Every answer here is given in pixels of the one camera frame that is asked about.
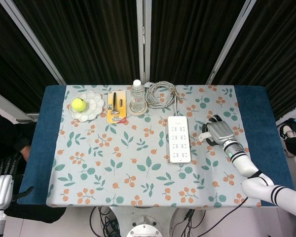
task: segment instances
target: water bottle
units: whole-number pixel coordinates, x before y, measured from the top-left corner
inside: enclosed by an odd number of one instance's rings
[[[134,80],[131,91],[132,100],[130,109],[135,113],[140,113],[145,109],[145,89],[140,80]]]

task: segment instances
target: power socket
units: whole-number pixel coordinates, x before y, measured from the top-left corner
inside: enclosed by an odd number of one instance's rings
[[[187,118],[185,116],[168,117],[169,152],[171,163],[191,162]]]

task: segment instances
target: cable coil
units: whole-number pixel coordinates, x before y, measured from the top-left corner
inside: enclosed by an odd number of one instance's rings
[[[155,91],[161,87],[166,88],[169,91],[171,91],[170,99],[166,102],[163,102],[163,103],[156,100],[156,98],[154,97]],[[147,89],[146,95],[145,95],[145,100],[146,100],[148,106],[153,109],[166,108],[169,105],[171,105],[173,102],[175,102],[176,99],[181,99],[181,97],[179,96],[175,86],[172,83],[167,82],[167,81],[160,81],[160,82],[153,84],[151,87],[149,87]]]

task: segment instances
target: floral tablecloth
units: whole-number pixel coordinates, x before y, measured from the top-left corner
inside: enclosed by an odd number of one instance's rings
[[[71,99],[94,91],[107,102],[108,91],[125,85],[67,85],[55,160],[46,203],[50,206],[176,206],[212,209],[237,206],[245,195],[245,179],[219,146],[198,141],[201,126],[218,114],[233,129],[249,154],[233,86],[176,86],[179,114],[187,116],[192,162],[169,163],[167,117],[174,105],[151,109],[140,117],[127,113],[124,124],[108,124],[106,104],[96,119],[72,119]],[[169,92],[155,93],[160,101]],[[248,199],[244,206],[260,206]]]

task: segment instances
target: person's hand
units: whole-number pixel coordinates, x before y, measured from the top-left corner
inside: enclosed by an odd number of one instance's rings
[[[30,156],[30,151],[31,151],[31,146],[25,146],[20,153],[23,155],[24,160],[27,162],[29,160]]]

